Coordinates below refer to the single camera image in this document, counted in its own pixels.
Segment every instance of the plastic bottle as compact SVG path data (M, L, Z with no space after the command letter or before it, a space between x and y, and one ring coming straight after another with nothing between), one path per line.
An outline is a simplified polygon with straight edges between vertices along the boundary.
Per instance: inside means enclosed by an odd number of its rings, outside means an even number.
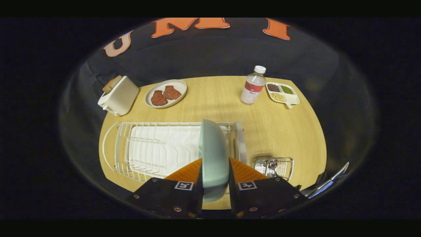
M246 78L245 86L241 94L241 101L246 104L253 104L256 102L257 97L260 95L260 92L266 84L266 79L263 76L265 72L265 67L254 67L254 72Z

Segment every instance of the orange letter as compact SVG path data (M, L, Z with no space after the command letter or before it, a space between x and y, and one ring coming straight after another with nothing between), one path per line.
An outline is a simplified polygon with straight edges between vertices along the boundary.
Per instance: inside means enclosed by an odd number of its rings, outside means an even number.
M207 18L200 17L199 23L195 25L198 29L209 29L209 28L228 28L229 24L225 22L223 17L219 18Z
M105 53L108 55L108 57L115 57L117 55L122 54L124 51L126 51L126 49L130 46L130 33L132 33L133 31L130 31L127 34L124 34L120 37L121 41L122 41L122 45L119 49L115 49L114 48L114 42L112 41L111 43L109 43L107 46L104 47L105 49Z
M290 40L291 38L287 35L287 27L289 25L285 25L284 23L274 21L272 19L266 18L268 21L267 29L263 30L265 34L270 36L280 38L283 40Z
M168 27L169 24L177 27L180 30L187 30L196 19L197 17L164 18L161 20L157 20L155 21L155 34L153 34L151 37L158 38L158 37L173 33L175 30L170 29ZM229 27L229 24L224 21L223 17L220 17L220 18L200 17L199 23L195 25L195 28L198 28L198 29L228 28L228 27Z
M180 30L187 30L191 24L197 19L197 17L189 18L164 18L155 21L155 34L152 38L158 38L164 35L169 35L174 32L174 29L168 27L169 24L179 28Z

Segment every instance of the dish rack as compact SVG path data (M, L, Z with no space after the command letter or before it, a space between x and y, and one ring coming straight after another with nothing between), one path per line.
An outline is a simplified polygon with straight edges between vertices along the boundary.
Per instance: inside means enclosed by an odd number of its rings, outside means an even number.
M241 122L217 124L224 134L229 156L247 163ZM107 158L104 152L105 140L112 129L118 129L114 159ZM117 122L104 136L102 153L112 170L145 183L152 177L165 178L199 159L200 130L200 122Z

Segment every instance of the white bottle cap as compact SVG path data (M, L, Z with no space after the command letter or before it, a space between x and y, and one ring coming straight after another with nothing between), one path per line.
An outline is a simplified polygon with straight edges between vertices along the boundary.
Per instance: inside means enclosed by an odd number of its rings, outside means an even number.
M266 68L265 67L262 67L262 66L255 66L254 67L254 71L255 72L257 72L257 73L265 73L266 72Z

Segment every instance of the spoon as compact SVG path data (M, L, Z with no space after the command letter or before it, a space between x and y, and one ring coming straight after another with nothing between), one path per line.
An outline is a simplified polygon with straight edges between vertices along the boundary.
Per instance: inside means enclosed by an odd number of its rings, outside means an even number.
M267 168L273 170L273 172L275 173L275 177L279 177L279 175L275 171L276 167L278 167L278 161L277 160L273 159L273 160L269 161L269 164L267 165Z

